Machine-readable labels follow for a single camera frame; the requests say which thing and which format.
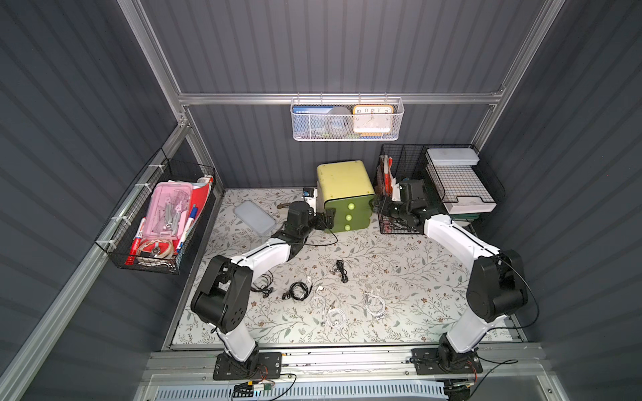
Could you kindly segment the black earphones near left arm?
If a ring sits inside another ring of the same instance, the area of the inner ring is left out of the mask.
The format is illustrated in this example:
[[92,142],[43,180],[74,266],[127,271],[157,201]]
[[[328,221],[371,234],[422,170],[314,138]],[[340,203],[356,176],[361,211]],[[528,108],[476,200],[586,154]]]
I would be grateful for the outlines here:
[[274,274],[266,272],[259,276],[251,286],[251,292],[260,293],[264,298],[274,292]]

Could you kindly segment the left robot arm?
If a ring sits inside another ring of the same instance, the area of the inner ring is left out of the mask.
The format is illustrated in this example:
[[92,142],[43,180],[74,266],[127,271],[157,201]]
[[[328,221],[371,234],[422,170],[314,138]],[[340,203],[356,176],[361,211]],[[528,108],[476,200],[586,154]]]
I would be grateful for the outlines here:
[[259,346],[243,322],[255,279],[294,259],[310,244],[313,231],[330,232],[335,217],[334,209],[317,213],[297,200],[289,205],[286,222],[267,242],[236,257],[218,255],[210,260],[190,309],[214,328],[224,345],[222,356],[229,362],[247,370],[255,369],[259,362]]

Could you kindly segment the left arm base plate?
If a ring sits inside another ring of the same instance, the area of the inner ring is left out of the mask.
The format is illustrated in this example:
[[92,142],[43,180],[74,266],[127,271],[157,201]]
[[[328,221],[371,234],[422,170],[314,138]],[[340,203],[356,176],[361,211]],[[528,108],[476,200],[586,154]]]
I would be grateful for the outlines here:
[[281,353],[260,352],[251,355],[245,362],[238,362],[232,356],[223,353],[217,356],[212,379],[215,381],[278,379],[282,367]]

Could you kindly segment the red scissors in organizer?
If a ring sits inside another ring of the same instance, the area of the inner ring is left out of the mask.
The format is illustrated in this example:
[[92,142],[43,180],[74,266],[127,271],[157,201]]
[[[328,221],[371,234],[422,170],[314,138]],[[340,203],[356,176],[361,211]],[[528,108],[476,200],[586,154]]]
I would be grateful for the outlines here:
[[393,176],[391,175],[392,159],[388,155],[380,156],[381,190],[389,197],[393,194]]

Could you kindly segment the blue box in basket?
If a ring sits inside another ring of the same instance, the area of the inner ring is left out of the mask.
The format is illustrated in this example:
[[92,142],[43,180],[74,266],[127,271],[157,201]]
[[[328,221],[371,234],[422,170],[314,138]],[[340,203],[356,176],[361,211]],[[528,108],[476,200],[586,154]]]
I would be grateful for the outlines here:
[[317,140],[328,136],[328,114],[332,109],[332,106],[294,105],[291,108],[294,140]]

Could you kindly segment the grey tape roll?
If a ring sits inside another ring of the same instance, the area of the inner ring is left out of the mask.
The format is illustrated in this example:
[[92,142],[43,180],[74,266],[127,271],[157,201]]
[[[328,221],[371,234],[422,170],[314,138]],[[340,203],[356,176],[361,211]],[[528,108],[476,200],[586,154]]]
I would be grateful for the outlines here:
[[337,138],[345,137],[352,132],[353,117],[351,111],[344,106],[335,106],[326,118],[327,131]]

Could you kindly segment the white grid paper tray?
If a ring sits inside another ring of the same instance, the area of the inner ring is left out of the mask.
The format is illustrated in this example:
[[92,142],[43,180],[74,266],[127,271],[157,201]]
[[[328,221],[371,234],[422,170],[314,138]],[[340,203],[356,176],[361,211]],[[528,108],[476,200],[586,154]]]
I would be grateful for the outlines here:
[[429,148],[426,171],[450,215],[482,214],[497,206],[475,168],[480,157],[473,148]]

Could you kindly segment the grey plastic lid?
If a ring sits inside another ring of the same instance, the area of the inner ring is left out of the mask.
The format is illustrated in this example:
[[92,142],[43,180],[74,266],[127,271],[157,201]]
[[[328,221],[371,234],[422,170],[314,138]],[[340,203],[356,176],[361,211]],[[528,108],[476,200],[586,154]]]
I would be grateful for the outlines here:
[[269,237],[277,224],[267,212],[250,200],[235,207],[234,214],[260,237]]

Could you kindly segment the pink pencil case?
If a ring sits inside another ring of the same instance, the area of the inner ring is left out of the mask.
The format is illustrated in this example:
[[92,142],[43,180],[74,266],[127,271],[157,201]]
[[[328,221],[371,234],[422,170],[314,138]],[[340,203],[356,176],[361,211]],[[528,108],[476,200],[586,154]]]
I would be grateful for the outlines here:
[[157,184],[151,195],[142,237],[178,241],[191,210],[192,191],[192,184],[187,182]]

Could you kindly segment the white earphones lower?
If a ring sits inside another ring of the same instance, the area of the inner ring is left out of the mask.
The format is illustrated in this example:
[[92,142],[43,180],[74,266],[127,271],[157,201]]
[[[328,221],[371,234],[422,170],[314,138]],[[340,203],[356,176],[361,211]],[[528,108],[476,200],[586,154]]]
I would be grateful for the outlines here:
[[339,308],[331,308],[326,314],[326,324],[332,328],[343,327],[346,320],[344,311]]

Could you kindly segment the black coiled earphones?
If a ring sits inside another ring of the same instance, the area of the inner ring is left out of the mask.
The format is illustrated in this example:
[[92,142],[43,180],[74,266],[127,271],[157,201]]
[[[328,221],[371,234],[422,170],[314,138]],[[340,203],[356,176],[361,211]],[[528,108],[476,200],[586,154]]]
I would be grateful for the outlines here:
[[312,289],[309,284],[305,282],[294,282],[290,285],[289,289],[282,295],[283,300],[294,300],[297,302],[305,301],[310,294]]

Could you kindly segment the green yellow drawer cabinet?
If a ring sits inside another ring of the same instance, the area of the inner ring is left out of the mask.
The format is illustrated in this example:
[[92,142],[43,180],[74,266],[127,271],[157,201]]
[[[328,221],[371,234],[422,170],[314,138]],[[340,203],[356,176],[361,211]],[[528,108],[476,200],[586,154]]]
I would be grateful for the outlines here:
[[317,177],[329,230],[354,232],[369,227],[376,193],[362,160],[319,165]]

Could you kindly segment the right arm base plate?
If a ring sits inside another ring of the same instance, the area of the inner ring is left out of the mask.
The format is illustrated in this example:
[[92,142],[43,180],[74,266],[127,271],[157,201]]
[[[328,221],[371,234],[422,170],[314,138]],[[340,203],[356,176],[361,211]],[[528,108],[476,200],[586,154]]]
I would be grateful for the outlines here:
[[458,354],[448,349],[412,349],[409,363],[419,375],[480,374],[483,366],[475,352]]

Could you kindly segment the white earphones right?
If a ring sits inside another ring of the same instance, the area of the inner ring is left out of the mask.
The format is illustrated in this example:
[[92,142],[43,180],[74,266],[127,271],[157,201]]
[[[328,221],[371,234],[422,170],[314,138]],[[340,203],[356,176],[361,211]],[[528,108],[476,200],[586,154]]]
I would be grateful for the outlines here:
[[381,296],[365,292],[364,309],[373,319],[381,320],[386,314],[386,302]]

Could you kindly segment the yellow white clock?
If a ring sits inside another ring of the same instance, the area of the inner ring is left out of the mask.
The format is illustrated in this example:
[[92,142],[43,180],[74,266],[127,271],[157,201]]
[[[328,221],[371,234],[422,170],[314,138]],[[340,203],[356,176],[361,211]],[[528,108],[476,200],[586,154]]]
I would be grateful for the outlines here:
[[353,108],[353,130],[361,135],[389,134],[394,115],[393,105],[356,105]]

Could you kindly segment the black earphones centre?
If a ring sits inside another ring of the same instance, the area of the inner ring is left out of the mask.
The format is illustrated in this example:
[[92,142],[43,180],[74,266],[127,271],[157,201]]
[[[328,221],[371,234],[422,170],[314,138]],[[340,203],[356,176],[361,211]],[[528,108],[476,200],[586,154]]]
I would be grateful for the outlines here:
[[337,260],[336,261],[334,270],[337,272],[337,274],[340,275],[342,283],[349,282],[349,277],[348,277],[347,271],[345,269],[345,265],[344,265],[344,261],[343,260]]

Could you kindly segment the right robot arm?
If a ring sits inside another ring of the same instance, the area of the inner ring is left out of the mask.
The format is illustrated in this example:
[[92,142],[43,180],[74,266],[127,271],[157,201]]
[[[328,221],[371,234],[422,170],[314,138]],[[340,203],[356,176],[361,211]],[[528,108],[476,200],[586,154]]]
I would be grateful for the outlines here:
[[530,289],[523,261],[514,251],[502,251],[460,227],[447,214],[429,205],[421,180],[376,187],[379,214],[403,228],[421,232],[446,248],[469,273],[466,311],[440,337],[436,350],[411,358],[415,365],[444,373],[481,371],[477,346],[508,315],[528,304]]

